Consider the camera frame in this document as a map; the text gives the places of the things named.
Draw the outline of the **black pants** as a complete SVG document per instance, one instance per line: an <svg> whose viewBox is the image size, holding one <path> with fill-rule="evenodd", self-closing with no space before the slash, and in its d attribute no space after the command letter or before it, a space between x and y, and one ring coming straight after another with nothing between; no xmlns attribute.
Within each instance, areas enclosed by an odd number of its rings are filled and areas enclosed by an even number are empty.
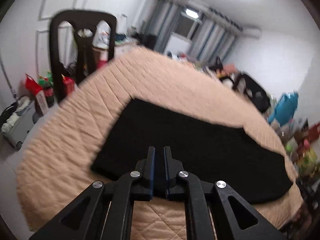
<svg viewBox="0 0 320 240"><path fill-rule="evenodd" d="M243 128L211 124L131 99L112 126L91 166L93 172L118 180L145 159L170 147L172 157L202 181L223 180L249 204L278 200L294 185L284 157L263 148Z"/></svg>

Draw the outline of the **beige quilted bed cover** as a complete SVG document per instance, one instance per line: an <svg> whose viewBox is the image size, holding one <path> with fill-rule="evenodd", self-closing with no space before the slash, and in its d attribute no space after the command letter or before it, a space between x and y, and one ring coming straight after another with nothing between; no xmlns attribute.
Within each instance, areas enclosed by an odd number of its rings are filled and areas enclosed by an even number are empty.
<svg viewBox="0 0 320 240"><path fill-rule="evenodd" d="M285 153L275 131L247 100L187 64L136 48L90 75L46 117L26 146L17 170L17 194L32 232L99 180L89 166L133 97L243 127L260 146Z"/></svg>

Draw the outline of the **dark chair at far side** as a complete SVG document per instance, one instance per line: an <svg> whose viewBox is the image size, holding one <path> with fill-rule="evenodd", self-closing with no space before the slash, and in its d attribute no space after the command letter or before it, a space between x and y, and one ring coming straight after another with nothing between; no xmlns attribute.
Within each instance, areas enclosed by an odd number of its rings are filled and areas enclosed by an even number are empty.
<svg viewBox="0 0 320 240"><path fill-rule="evenodd" d="M239 84L241 81L244 81L245 85L242 94L249 98L251 103L253 103L253 105L261 114L264 114L271 106L270 98L268 97L266 91L246 73L239 73L235 80L229 76L220 77L219 80L221 82L225 80L231 81L232 90L234 92L240 91Z"/></svg>

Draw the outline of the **dark chair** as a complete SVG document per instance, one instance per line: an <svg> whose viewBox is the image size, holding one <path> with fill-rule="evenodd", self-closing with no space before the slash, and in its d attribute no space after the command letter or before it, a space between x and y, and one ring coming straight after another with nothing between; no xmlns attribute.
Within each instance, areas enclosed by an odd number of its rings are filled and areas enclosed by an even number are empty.
<svg viewBox="0 0 320 240"><path fill-rule="evenodd" d="M54 93L57 102L61 103L67 96L63 84L63 77L69 76L67 69L60 62L58 28L62 22L68 22L74 30L73 36L77 46L78 55L75 68L75 83L80 84L85 78L84 66L88 74L97 69L93 55L93 38L98 24L104 21L110 28L108 44L108 61L114 58L117 19L114 15L91 10L64 10L58 12L51 20L49 26L49 56L50 69L53 77Z"/></svg>
<svg viewBox="0 0 320 240"><path fill-rule="evenodd" d="M239 73L235 80L229 76L220 77L219 80L221 82L225 80L231 81L232 90L234 92L240 91L239 84L241 81L244 81L245 85L242 94L249 98L251 103L253 103L253 105L261 114L264 114L271 106L270 98L268 97L266 91L246 73Z"/></svg>

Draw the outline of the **blue thermos jug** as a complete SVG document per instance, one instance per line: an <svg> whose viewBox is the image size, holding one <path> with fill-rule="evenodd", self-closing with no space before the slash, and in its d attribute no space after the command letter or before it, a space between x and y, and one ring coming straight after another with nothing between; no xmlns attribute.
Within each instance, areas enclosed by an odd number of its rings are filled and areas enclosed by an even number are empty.
<svg viewBox="0 0 320 240"><path fill-rule="evenodd" d="M287 124L293 118L298 107L298 93L283 93L278 100L273 112L268 117L268 123L271 124L276 120L280 126Z"/></svg>

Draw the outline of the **grey trash bin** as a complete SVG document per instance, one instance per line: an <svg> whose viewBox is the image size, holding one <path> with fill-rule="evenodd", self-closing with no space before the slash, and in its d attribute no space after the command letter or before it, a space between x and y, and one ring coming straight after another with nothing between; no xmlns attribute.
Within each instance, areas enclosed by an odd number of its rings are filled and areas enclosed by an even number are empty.
<svg viewBox="0 0 320 240"><path fill-rule="evenodd" d="M29 96L22 96L1 113L1 134L16 150L33 128L35 113L35 101Z"/></svg>

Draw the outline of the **red gift bag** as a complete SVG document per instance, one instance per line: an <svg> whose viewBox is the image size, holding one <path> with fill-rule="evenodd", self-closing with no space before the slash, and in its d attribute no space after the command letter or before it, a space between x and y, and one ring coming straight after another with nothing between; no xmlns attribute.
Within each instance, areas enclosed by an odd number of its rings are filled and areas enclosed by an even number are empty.
<svg viewBox="0 0 320 240"><path fill-rule="evenodd" d="M43 88L29 74L25 74L25 88L31 92L33 96L43 91Z"/></svg>

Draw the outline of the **striped window curtains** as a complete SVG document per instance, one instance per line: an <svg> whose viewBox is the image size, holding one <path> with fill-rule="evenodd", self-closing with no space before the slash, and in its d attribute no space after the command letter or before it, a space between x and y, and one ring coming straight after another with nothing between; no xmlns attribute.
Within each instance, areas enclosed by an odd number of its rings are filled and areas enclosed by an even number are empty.
<svg viewBox="0 0 320 240"><path fill-rule="evenodd" d="M185 53L197 62L213 64L223 61L243 27L215 8L194 0L151 0L140 31L151 49L167 54L180 52L174 38L188 44Z"/></svg>

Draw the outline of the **dark chair at left side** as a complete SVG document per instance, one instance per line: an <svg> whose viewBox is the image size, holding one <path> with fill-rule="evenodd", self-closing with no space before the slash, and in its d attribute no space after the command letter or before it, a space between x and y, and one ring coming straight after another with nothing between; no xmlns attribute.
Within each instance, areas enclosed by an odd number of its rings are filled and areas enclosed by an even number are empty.
<svg viewBox="0 0 320 240"><path fill-rule="evenodd" d="M58 12L51 20L49 26L49 56L50 69L53 77L54 93L57 102L61 103L67 96L63 84L63 77L69 76L67 69L60 62L58 28L62 22L68 22L74 30L73 36L77 46L78 55L75 68L75 83L80 84L85 78L84 66L88 74L97 69L93 55L93 38L98 24L104 21L110 28L108 44L108 61L114 58L117 19L114 15L91 10L64 10Z"/></svg>

